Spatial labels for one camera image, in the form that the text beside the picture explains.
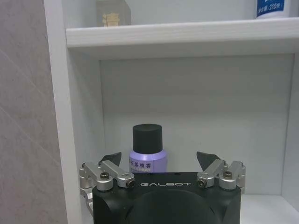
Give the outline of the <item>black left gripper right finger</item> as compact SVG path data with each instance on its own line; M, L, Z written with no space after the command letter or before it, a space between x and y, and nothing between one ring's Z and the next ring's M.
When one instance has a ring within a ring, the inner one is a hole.
M241 161L233 161L228 165L217 155L200 151L196 153L196 157L202 168L197 173L197 185L200 188L213 187L218 180L218 185L223 190L232 191L239 187L241 193L245 193L246 167Z

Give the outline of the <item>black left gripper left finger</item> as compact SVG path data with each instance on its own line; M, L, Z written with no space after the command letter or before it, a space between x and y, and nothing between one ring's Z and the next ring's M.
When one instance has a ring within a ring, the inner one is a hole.
M131 189L135 185L133 173L124 171L119 167L121 152L105 155L97 164L84 162L79 169L80 194L84 197L86 206L93 214L93 188L101 192L110 191L114 181L118 187Z

